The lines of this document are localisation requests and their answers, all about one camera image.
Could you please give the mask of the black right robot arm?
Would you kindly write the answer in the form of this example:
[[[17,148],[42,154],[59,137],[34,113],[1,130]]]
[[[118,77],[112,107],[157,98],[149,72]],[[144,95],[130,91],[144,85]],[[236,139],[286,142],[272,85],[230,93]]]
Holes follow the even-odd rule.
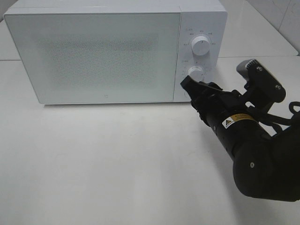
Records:
[[[182,88],[233,161],[238,190],[259,199],[295,202],[300,198],[300,114],[276,117],[246,106],[238,91],[187,76]]]

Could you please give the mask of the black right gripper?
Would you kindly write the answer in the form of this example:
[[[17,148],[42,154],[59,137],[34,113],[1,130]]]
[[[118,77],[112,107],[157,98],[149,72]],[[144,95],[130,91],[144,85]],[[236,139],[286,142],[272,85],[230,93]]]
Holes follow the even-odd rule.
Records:
[[[189,75],[180,85],[201,120],[213,130],[222,145],[247,142],[257,132],[258,122],[246,112],[238,91],[223,91],[214,82],[197,82]]]

